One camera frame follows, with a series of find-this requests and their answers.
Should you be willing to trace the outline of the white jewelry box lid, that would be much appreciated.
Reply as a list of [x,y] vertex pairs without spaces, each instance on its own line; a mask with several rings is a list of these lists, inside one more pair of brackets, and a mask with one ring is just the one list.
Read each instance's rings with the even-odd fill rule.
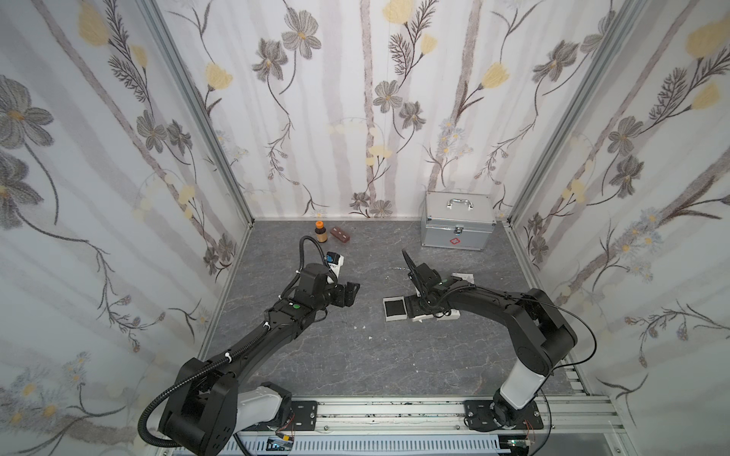
[[437,319],[443,319],[443,320],[456,320],[460,319],[460,311],[456,309],[451,309],[449,311],[446,311],[445,313],[437,313],[435,315]]
[[466,273],[452,273],[453,277],[457,277],[458,279],[465,280],[471,284],[475,283],[475,277],[473,274],[466,274]]

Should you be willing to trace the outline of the white bow jewelry box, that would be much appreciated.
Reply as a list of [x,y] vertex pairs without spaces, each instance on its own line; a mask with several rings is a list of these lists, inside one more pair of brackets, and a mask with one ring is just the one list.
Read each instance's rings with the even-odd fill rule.
[[406,297],[406,308],[407,315],[412,321],[422,321],[425,319],[434,318],[433,312],[424,310],[420,304],[419,297],[415,294],[413,296]]
[[408,318],[408,309],[404,296],[384,298],[383,308],[386,322],[403,321]]

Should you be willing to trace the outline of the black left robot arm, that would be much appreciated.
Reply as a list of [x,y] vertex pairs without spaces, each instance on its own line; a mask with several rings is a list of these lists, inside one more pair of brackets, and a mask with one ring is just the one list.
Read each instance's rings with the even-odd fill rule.
[[245,425],[237,423],[240,387],[269,357],[298,338],[328,308],[350,307],[357,283],[338,276],[311,236],[298,243],[300,264],[276,302],[264,311],[262,323],[232,347],[207,361],[192,358],[178,371],[175,383],[142,411],[139,437],[156,448],[183,447],[195,455],[218,455]]

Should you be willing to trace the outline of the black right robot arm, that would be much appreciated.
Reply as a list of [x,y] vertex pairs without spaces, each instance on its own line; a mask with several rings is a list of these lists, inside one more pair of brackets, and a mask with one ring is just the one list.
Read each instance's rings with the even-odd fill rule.
[[590,334],[591,355],[598,349],[595,332],[585,320],[555,305],[542,290],[526,293],[496,291],[461,277],[441,277],[425,263],[417,265],[407,251],[403,258],[416,293],[406,300],[414,309],[435,318],[455,311],[486,317],[504,326],[517,356],[511,372],[494,393],[490,416],[500,428],[514,427],[537,393],[561,362],[578,344],[578,335],[566,315],[576,319]]

